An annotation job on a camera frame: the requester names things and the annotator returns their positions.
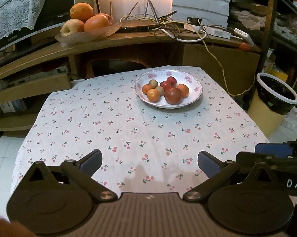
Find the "cherry print tablecloth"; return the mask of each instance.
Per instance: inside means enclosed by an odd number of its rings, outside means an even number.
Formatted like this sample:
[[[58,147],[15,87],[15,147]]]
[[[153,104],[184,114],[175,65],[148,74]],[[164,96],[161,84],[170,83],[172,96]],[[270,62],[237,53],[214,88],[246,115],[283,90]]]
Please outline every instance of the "cherry print tablecloth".
[[[253,152],[266,137],[236,102],[202,69],[173,67],[195,76],[203,95],[180,109],[164,110],[135,96],[133,82],[143,69],[74,81],[70,90],[50,94],[19,149],[11,191],[34,161],[103,154],[93,179],[121,192],[179,192],[207,179],[197,156],[206,150],[221,161]]]

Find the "green fruit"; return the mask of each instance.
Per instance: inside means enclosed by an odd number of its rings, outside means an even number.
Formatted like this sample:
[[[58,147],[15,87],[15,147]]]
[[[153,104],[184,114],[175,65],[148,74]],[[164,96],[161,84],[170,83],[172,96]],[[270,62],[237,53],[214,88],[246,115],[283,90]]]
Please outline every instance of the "green fruit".
[[[160,93],[161,96],[164,95],[164,88],[163,87],[156,87],[155,89]]]
[[[158,86],[158,82],[155,79],[150,80],[148,84],[152,85],[154,88]]]

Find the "yellow trash can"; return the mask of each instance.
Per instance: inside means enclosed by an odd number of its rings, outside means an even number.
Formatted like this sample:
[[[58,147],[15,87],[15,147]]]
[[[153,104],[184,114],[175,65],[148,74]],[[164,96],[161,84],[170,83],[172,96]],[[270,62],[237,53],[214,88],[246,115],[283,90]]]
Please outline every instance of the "yellow trash can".
[[[273,75],[259,73],[247,114],[269,137],[296,104],[297,94],[288,84]]]

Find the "hand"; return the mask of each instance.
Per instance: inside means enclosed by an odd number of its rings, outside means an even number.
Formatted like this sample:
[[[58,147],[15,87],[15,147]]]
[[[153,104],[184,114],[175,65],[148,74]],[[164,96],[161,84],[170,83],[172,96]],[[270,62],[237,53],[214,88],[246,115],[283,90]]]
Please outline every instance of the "hand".
[[[18,222],[9,223],[0,219],[0,237],[37,237]]]

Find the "round black disc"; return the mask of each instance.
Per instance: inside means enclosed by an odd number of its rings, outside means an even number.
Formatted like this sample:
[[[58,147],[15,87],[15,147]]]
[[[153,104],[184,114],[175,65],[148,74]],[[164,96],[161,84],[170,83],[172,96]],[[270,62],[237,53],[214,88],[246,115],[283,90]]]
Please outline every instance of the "round black disc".
[[[15,192],[7,205],[10,219],[37,235],[62,234],[78,227],[91,214],[93,202],[86,191],[66,189]]]
[[[280,230],[293,214],[293,204],[282,190],[269,183],[236,184],[215,191],[208,200],[211,216],[224,227],[242,234]]]

